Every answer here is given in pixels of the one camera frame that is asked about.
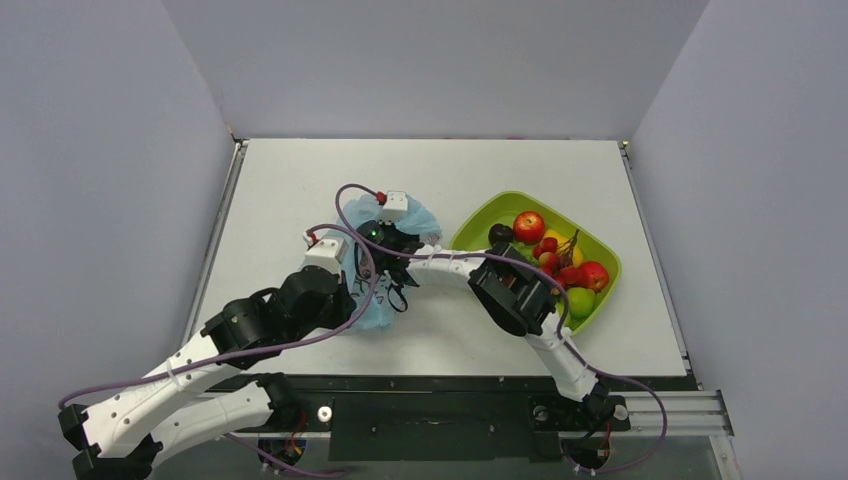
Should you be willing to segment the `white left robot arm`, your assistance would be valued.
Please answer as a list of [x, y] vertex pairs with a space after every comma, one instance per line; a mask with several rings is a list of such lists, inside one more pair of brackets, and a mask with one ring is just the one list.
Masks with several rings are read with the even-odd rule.
[[257, 374], [238, 390], [197, 402], [199, 395], [277, 356], [277, 347], [316, 329], [335, 329], [356, 307], [344, 273], [307, 265], [279, 287], [227, 303], [176, 353], [99, 403], [69, 404], [58, 415], [77, 450], [79, 479], [145, 479], [173, 455], [219, 435], [270, 426], [285, 430], [305, 417], [282, 373]]

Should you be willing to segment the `blue printed plastic bag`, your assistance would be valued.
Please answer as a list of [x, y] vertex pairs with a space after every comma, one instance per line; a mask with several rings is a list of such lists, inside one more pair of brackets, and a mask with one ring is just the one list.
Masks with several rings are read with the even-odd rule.
[[[348, 250], [341, 257], [340, 268], [345, 274], [346, 285], [354, 301], [355, 309], [365, 304], [370, 289], [370, 271], [361, 246], [346, 234], [348, 230], [346, 225], [350, 224], [355, 228], [370, 220], [390, 223], [400, 232], [411, 234], [430, 245], [438, 243], [442, 235], [441, 227], [432, 212], [410, 196], [405, 198], [405, 205], [395, 213], [385, 213], [376, 198], [370, 194], [348, 201], [337, 220], [342, 230], [331, 232], [325, 238], [342, 240], [348, 246]], [[398, 313], [408, 309], [408, 301], [401, 286], [391, 281], [384, 274], [382, 267], [377, 269], [377, 273], [375, 294], [367, 304], [365, 312], [351, 326], [353, 330], [385, 330], [391, 326]]]

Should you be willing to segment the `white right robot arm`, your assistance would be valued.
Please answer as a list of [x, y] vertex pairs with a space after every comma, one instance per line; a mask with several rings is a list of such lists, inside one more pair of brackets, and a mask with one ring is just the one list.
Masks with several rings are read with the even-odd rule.
[[604, 412], [596, 372], [577, 350], [565, 327], [549, 276], [510, 244], [488, 250], [440, 250], [417, 236], [376, 220], [357, 228], [376, 271], [402, 286], [440, 286], [471, 291], [492, 321], [506, 333], [525, 339], [565, 398], [566, 418], [588, 427]]

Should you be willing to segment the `red fake strawberry bunch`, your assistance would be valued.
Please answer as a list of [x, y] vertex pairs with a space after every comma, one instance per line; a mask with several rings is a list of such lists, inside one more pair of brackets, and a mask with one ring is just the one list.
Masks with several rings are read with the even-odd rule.
[[536, 264], [547, 274], [562, 284], [566, 289], [581, 287], [581, 272], [578, 267], [560, 267], [555, 253], [545, 252], [541, 242], [534, 246]]

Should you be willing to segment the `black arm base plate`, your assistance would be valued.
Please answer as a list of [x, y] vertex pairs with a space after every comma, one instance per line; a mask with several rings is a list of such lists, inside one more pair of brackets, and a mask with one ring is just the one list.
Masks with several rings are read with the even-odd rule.
[[549, 377], [273, 374], [282, 410], [253, 432], [262, 445], [329, 437], [332, 461], [582, 461], [594, 465], [605, 436], [631, 422], [627, 391], [656, 395], [636, 379], [603, 377], [582, 401]]

